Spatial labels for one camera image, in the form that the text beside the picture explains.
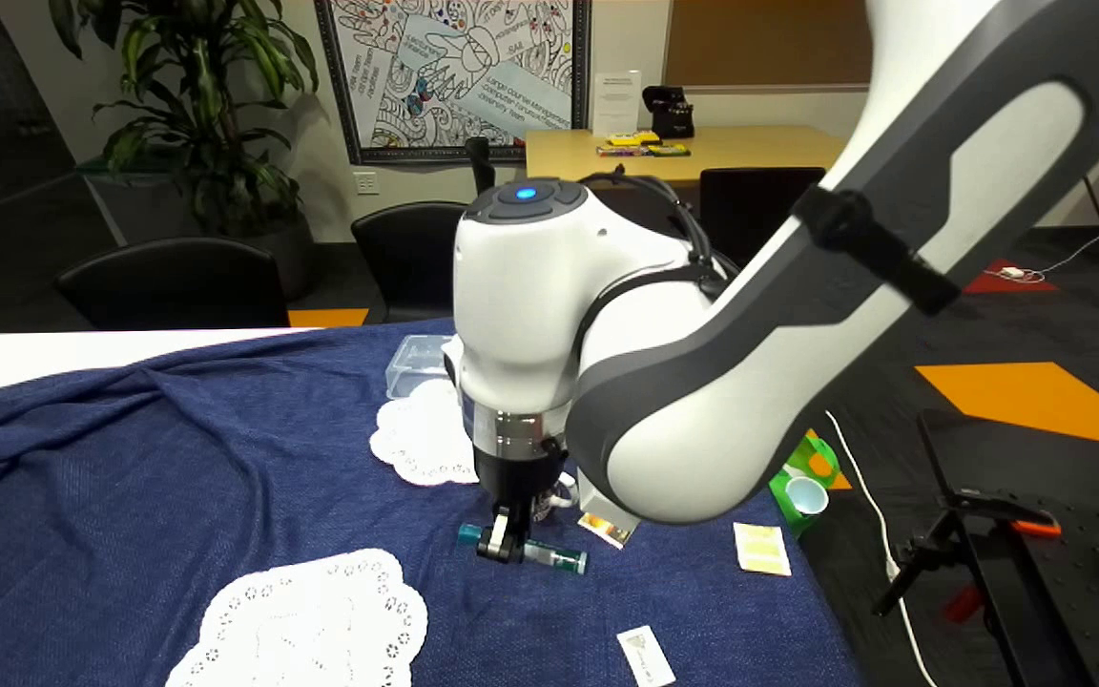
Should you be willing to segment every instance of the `sticky note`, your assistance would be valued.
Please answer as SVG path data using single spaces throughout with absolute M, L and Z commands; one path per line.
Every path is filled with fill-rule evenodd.
M 763 575 L 788 575 L 783 525 L 733 522 L 736 566 Z

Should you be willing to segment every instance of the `framed picture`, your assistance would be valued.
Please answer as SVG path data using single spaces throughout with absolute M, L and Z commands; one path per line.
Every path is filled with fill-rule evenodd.
M 587 126 L 587 0 L 317 0 L 353 164 L 461 164 Z

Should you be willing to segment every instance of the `black chair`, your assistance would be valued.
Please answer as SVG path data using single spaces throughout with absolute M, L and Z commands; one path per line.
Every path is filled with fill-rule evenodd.
M 820 176 L 824 167 L 705 167 L 696 221 L 709 246 L 744 266 Z
M 450 312 L 450 261 L 466 201 L 386 207 L 352 224 L 386 310 L 368 322 Z
M 282 327 L 284 300 L 272 252 L 174 235 L 113 247 L 58 280 L 95 327 Z

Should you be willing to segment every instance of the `orange paper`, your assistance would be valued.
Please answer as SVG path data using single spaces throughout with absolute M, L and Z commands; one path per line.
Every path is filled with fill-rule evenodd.
M 1099 392 L 1058 363 L 918 368 L 960 412 L 1099 441 Z
M 291 327 L 363 327 L 367 310 L 284 310 Z

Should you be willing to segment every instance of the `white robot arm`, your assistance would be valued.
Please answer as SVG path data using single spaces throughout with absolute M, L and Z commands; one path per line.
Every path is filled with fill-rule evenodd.
M 1099 159 L 1099 0 L 875 0 L 869 20 L 848 151 L 717 299 L 705 240 L 581 184 L 507 184 L 461 219 L 445 363 L 490 494 L 482 552 L 518 556 L 563 458 L 601 515 L 736 509 L 834 373 Z

